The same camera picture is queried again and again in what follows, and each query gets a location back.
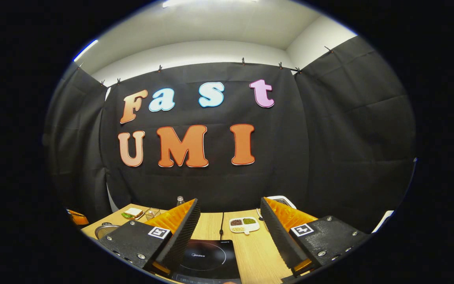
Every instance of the orange letter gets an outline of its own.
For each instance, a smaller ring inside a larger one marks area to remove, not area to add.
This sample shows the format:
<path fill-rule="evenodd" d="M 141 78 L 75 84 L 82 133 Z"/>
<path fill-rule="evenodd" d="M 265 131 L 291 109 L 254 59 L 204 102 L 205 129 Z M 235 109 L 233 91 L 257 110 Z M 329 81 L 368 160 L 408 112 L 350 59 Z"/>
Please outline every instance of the orange letter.
<path fill-rule="evenodd" d="M 236 153 L 232 158 L 233 165 L 249 165 L 255 162 L 255 157 L 251 154 L 251 133 L 255 130 L 250 124 L 236 124 L 231 126 L 231 131 L 234 133 L 234 145 L 236 145 Z"/>
<path fill-rule="evenodd" d="M 131 158 L 129 156 L 128 140 L 131 135 L 129 133 L 120 133 L 120 157 L 124 164 L 130 167 L 137 167 L 143 162 L 143 137 L 145 136 L 144 131 L 136 131 L 133 133 L 134 140 L 136 140 L 136 156 Z"/>
<path fill-rule="evenodd" d="M 172 127 L 166 126 L 157 129 L 157 135 L 160 137 L 159 166 L 165 168 L 173 166 L 174 163 L 169 157 L 170 152 L 180 167 L 187 152 L 189 152 L 187 166 L 200 168 L 208 166 L 208 160 L 204 157 L 204 133 L 206 131 L 207 128 L 203 125 L 190 126 L 181 142 Z"/>
<path fill-rule="evenodd" d="M 148 96 L 148 92 L 146 90 L 142 90 L 124 98 L 124 102 L 126 102 L 126 104 L 124 105 L 124 115 L 120 119 L 121 124 L 136 118 L 136 115 L 133 113 L 133 109 L 135 111 L 139 111 L 139 108 L 141 108 L 141 98 L 146 98 L 146 96 Z"/>

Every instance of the wooden table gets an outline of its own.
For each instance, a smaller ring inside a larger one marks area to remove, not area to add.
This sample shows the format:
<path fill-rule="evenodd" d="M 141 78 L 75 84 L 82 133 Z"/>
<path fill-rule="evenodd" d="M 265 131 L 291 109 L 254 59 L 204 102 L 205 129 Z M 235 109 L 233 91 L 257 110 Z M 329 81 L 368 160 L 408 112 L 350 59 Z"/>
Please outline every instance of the wooden table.
<path fill-rule="evenodd" d="M 105 218 L 92 223 L 82 229 L 89 237 L 93 237 L 94 231 L 104 222 L 110 222 L 113 225 L 122 225 L 128 220 L 121 216 L 121 213 L 128 208 L 138 208 L 142 210 L 148 207 L 129 204 L 117 212 L 106 216 Z M 223 218 L 223 237 L 222 239 L 231 239 L 234 243 L 234 251 L 238 262 L 239 274 L 243 284 L 279 284 L 281 279 L 292 275 L 287 268 L 283 259 L 279 255 L 276 245 L 267 231 L 263 221 L 258 221 L 260 229 L 250 232 L 249 235 L 244 233 L 233 233 L 229 229 L 229 220 L 240 217 L 254 217 L 258 220 L 257 211 L 247 210 L 238 212 L 225 212 Z M 139 222 L 145 222 L 146 218 L 141 217 Z M 220 224 L 222 223 L 222 213 L 201 213 L 197 226 L 192 234 L 192 239 L 218 240 L 220 239 Z"/>

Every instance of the light blue letter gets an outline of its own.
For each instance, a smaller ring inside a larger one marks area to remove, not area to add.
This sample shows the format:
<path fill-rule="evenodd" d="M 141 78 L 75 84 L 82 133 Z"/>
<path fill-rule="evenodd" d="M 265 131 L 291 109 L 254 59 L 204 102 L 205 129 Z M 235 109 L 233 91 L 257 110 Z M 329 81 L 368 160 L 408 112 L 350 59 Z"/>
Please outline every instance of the light blue letter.
<path fill-rule="evenodd" d="M 199 104 L 203 107 L 219 106 L 223 102 L 223 91 L 225 87 L 220 82 L 204 83 L 199 87 Z"/>
<path fill-rule="evenodd" d="M 174 95 L 175 91 L 173 91 L 173 89 L 171 88 L 158 90 L 153 94 L 152 97 L 154 100 L 150 102 L 148 108 L 151 112 L 158 112 L 160 110 L 169 111 L 175 106 L 175 102 L 173 102 Z"/>

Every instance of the pink letter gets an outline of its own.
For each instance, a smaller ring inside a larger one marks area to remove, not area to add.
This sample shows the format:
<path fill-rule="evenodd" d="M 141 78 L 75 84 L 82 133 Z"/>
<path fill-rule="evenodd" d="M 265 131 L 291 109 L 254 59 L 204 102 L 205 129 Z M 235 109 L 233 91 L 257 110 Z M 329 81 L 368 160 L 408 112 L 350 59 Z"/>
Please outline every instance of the pink letter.
<path fill-rule="evenodd" d="M 255 101 L 263 108 L 274 106 L 274 99 L 267 98 L 267 91 L 271 91 L 272 87 L 266 85 L 263 79 L 250 83 L 250 88 L 255 89 Z"/>

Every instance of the black cable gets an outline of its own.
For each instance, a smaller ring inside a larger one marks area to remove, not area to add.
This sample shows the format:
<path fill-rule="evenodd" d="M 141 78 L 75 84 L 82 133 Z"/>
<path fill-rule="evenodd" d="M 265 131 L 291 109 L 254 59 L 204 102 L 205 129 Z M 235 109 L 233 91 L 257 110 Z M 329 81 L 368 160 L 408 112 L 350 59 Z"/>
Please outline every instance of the black cable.
<path fill-rule="evenodd" d="M 220 223 L 220 241 L 222 240 L 222 235 L 223 235 L 223 215 L 225 212 L 222 212 L 222 223 Z"/>

